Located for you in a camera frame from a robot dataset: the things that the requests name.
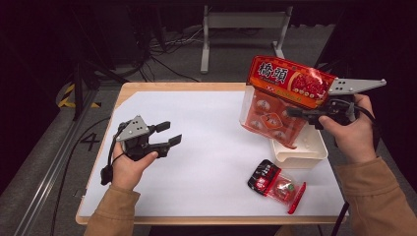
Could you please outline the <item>small red black clear packet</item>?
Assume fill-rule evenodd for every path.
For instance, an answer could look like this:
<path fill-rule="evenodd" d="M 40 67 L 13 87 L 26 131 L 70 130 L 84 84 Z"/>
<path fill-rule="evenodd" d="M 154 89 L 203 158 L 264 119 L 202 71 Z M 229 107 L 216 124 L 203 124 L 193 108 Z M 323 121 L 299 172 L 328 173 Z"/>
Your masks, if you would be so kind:
<path fill-rule="evenodd" d="M 307 187 L 306 182 L 294 180 L 267 159 L 262 160 L 256 167 L 247 185 L 261 196 L 272 198 L 287 206 L 288 214 L 296 211 Z"/>

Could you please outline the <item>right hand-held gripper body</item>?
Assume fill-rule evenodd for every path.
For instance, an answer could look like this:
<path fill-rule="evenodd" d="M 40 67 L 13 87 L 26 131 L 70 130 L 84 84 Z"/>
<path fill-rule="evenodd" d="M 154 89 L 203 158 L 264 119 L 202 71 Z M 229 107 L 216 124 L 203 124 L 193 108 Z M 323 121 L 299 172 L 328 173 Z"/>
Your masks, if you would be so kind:
<path fill-rule="evenodd" d="M 328 116 L 336 123 L 346 126 L 356 120 L 360 108 L 355 104 L 354 95 L 366 90 L 383 87 L 387 84 L 385 79 L 340 79 L 336 78 L 328 90 L 327 100 L 314 110 L 306 112 L 306 119 L 310 125 L 321 130 L 323 126 L 319 118 Z"/>

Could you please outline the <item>grey metal stand frame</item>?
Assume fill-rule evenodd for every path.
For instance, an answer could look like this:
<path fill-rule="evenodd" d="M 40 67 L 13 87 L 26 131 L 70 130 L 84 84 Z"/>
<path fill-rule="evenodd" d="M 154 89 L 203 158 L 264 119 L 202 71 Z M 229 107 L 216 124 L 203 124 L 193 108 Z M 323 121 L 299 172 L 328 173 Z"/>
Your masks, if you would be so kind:
<path fill-rule="evenodd" d="M 278 29 L 279 37 L 271 43 L 277 57 L 283 58 L 283 41 L 292 16 L 293 7 L 278 12 L 212 12 L 204 7 L 201 73 L 209 72 L 209 30 L 210 29 Z"/>

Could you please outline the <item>white plastic box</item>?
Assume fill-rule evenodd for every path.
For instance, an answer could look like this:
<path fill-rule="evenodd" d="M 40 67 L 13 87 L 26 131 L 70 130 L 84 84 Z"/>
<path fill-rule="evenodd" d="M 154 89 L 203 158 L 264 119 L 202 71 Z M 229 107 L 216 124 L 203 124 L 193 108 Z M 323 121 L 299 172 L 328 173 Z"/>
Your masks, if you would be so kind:
<path fill-rule="evenodd" d="M 312 125 L 305 125 L 295 139 L 295 148 L 271 140 L 275 164 L 287 169 L 309 169 L 328 157 L 328 150 L 319 130 Z"/>

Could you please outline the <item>white table mat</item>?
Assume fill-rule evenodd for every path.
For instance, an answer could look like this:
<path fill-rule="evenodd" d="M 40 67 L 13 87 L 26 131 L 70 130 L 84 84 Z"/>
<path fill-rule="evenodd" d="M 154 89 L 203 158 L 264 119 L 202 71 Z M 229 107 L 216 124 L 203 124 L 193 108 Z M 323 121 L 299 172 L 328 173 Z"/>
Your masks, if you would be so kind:
<path fill-rule="evenodd" d="M 78 215 L 92 215 L 106 188 L 100 171 L 120 123 L 140 115 L 149 125 L 170 122 L 150 142 L 181 136 L 179 145 L 146 169 L 137 188 L 141 217 L 286 217 L 285 205 L 247 185 L 256 167 L 273 154 L 268 139 L 239 123 L 241 91 L 138 91 L 112 114 L 101 154 Z"/>

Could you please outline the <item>person's left hand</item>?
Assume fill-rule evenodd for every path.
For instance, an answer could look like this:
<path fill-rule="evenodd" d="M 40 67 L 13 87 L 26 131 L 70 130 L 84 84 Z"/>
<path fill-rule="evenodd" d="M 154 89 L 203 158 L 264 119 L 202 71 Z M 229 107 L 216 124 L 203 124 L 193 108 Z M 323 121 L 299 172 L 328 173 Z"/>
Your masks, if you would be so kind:
<path fill-rule="evenodd" d="M 138 161 L 129 158 L 116 143 L 113 150 L 112 185 L 124 190 L 133 191 L 139 184 L 144 171 L 157 159 L 158 153 L 153 151 Z"/>

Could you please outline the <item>large orange clear seasoning packet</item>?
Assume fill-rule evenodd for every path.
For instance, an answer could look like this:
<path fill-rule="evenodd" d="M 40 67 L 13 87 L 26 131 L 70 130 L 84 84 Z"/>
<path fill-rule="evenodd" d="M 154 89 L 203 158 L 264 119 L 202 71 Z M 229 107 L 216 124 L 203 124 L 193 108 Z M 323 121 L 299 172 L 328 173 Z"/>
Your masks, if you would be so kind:
<path fill-rule="evenodd" d="M 286 59 L 256 56 L 252 60 L 240 123 L 250 132 L 295 149 L 306 121 L 289 108 L 317 109 L 328 98 L 335 76 Z"/>

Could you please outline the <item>aluminium floor rail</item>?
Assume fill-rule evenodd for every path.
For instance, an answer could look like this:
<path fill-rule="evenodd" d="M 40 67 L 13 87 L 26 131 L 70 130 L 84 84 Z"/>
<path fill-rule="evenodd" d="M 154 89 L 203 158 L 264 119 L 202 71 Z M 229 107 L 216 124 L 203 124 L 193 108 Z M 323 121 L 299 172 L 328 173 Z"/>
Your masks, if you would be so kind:
<path fill-rule="evenodd" d="M 77 132 L 80 130 L 80 127 L 83 124 L 85 117 L 87 116 L 87 112 L 92 105 L 96 94 L 96 90 L 88 90 L 86 92 L 86 98 L 82 101 L 83 108 L 81 109 L 78 118 L 71 121 L 59 149 L 51 161 L 45 175 L 40 181 L 39 186 L 30 202 L 30 205 L 13 236 L 28 236 L 30 234 L 31 229 L 33 228 L 33 225 L 39 216 L 55 184 L 56 179 L 58 178 L 59 172 L 64 166 L 64 162 L 70 156 L 70 145 L 74 142 L 74 138 L 77 135 Z"/>

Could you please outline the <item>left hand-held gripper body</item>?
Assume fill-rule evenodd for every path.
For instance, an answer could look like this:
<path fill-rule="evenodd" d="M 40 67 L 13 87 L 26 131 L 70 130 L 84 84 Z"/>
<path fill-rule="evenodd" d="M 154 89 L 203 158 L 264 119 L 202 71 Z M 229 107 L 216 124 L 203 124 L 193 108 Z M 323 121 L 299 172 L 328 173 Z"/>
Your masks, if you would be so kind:
<path fill-rule="evenodd" d="M 169 142 L 159 144 L 149 142 L 149 137 L 156 133 L 155 126 L 147 125 L 142 116 L 137 115 L 119 124 L 112 145 L 120 143 L 123 152 L 134 161 L 142 159 L 153 151 L 156 151 L 159 157 L 166 157 L 171 148 Z"/>

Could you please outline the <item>yellow black hazard tape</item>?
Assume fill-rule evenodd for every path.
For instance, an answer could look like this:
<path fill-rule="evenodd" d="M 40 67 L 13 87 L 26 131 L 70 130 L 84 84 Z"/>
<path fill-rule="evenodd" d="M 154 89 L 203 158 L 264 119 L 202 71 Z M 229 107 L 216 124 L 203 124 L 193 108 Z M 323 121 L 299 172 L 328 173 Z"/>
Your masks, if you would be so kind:
<path fill-rule="evenodd" d="M 67 86 L 67 88 L 65 89 L 65 91 L 63 93 L 62 98 L 58 102 L 59 107 L 70 107 L 70 108 L 75 108 L 76 107 L 76 103 L 70 101 L 70 95 L 74 90 L 75 90 L 75 84 L 74 83 L 69 83 L 69 85 Z"/>

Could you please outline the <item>person's right hand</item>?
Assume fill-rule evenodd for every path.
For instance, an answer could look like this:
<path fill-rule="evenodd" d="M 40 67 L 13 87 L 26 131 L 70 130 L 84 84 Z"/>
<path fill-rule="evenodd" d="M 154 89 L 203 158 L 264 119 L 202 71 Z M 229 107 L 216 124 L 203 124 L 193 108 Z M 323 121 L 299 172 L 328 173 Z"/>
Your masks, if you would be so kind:
<path fill-rule="evenodd" d="M 327 116 L 319 118 L 324 129 L 331 133 L 349 164 L 365 163 L 378 156 L 374 149 L 373 122 L 361 114 L 354 122 L 342 126 Z"/>

